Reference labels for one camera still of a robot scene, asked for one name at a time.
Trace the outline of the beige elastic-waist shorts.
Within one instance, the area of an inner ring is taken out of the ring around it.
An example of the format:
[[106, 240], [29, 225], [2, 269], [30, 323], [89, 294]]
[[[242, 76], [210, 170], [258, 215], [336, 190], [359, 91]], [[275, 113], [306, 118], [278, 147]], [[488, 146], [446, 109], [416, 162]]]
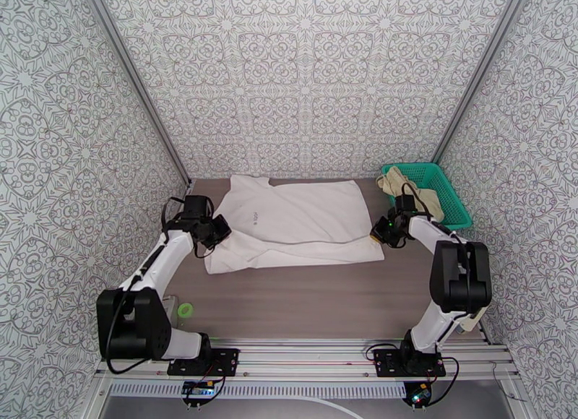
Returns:
[[394, 165], [385, 174], [379, 175], [376, 185], [392, 199], [401, 194], [411, 194], [415, 197], [419, 212], [429, 212], [438, 222], [445, 218], [438, 194], [432, 189], [419, 188], [414, 181], [402, 174], [398, 166]]

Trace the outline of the white t-shirt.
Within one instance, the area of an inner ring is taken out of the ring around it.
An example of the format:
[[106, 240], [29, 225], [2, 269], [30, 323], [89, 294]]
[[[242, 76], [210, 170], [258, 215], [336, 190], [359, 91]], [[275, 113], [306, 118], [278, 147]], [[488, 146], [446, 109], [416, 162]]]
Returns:
[[353, 181], [289, 183], [234, 175], [216, 213], [231, 234], [205, 259], [207, 273], [384, 260]]

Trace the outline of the green plastic laundry basket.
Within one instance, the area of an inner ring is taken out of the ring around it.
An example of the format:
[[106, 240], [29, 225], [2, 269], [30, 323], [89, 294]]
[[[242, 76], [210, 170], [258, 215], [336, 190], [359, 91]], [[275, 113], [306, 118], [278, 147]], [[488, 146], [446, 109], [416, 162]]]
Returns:
[[416, 184], [419, 189], [434, 190], [437, 194], [444, 219], [441, 221], [450, 230], [461, 230], [472, 226], [472, 218], [465, 209], [452, 184], [443, 170], [435, 163], [393, 163], [384, 165], [381, 173], [386, 175], [393, 166]]

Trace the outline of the grey small box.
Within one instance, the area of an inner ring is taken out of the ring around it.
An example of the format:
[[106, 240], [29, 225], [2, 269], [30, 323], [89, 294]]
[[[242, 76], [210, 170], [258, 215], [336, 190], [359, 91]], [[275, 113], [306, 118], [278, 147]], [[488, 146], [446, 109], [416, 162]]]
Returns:
[[178, 327], [178, 298], [174, 295], [167, 295], [162, 300], [163, 308], [173, 328]]

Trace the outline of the beige teal small device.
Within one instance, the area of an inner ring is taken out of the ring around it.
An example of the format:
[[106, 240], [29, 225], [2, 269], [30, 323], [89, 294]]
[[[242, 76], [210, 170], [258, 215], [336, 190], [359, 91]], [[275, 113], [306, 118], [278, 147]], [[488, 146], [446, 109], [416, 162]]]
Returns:
[[474, 314], [467, 314], [459, 317], [456, 321], [457, 324], [454, 331], [457, 334], [465, 334], [467, 332], [472, 332], [479, 325], [479, 322], [483, 317], [483, 315], [485, 314], [485, 312], [487, 311], [487, 309], [488, 307], [482, 307]]

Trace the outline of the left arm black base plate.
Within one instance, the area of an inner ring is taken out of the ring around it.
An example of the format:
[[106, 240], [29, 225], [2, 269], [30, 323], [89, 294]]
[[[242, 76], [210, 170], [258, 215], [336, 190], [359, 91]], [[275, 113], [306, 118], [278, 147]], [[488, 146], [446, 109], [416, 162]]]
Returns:
[[172, 360], [167, 369], [169, 376], [235, 376], [239, 349], [205, 348], [196, 358]]

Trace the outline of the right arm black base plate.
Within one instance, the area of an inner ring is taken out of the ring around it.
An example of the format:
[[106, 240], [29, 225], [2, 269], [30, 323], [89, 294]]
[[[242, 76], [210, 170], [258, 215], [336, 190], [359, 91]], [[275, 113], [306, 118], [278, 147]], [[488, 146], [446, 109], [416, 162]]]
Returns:
[[444, 377], [446, 369], [440, 353], [404, 352], [394, 349], [374, 351], [378, 377]]

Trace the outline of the aluminium mounting rail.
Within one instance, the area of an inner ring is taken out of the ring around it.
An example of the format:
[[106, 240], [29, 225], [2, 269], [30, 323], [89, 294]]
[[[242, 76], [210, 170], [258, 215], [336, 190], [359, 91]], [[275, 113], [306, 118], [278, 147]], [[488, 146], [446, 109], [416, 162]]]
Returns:
[[[241, 381], [378, 381], [367, 349], [373, 340], [216, 339], [213, 347], [235, 348], [239, 360], [234, 382]], [[458, 380], [518, 380], [519, 371], [504, 345], [484, 340], [449, 340], [441, 350], [446, 376]]]

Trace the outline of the aluminium corner post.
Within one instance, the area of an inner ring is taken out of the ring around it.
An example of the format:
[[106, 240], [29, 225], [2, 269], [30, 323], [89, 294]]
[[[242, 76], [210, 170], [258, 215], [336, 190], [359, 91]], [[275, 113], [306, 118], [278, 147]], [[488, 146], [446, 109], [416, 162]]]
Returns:
[[177, 149], [169, 137], [168, 130], [163, 124], [158, 109], [147, 91], [146, 85], [137, 70], [134, 59], [122, 38], [121, 32], [116, 25], [110, 9], [105, 0], [87, 0], [87, 3], [91, 8], [91, 12], [96, 22], [102, 28], [111, 50], [115, 53], [120, 67], [131, 85], [147, 120], [153, 127], [158, 140], [167, 153], [169, 160], [172, 162], [184, 185], [188, 186], [191, 183], [191, 178], [187, 173]]
[[449, 123], [447, 124], [431, 157], [432, 163], [439, 164], [441, 162], [446, 148], [473, 104], [476, 94], [490, 72], [498, 53], [506, 42], [509, 32], [515, 25], [515, 22], [517, 21], [526, 2], [527, 0], [506, 1], [502, 12], [497, 19], [496, 26], [491, 33], [489, 41], [473, 70], [471, 79], [468, 82], [462, 97], [459, 99], [454, 113], [452, 114], [452, 117], [450, 118]]

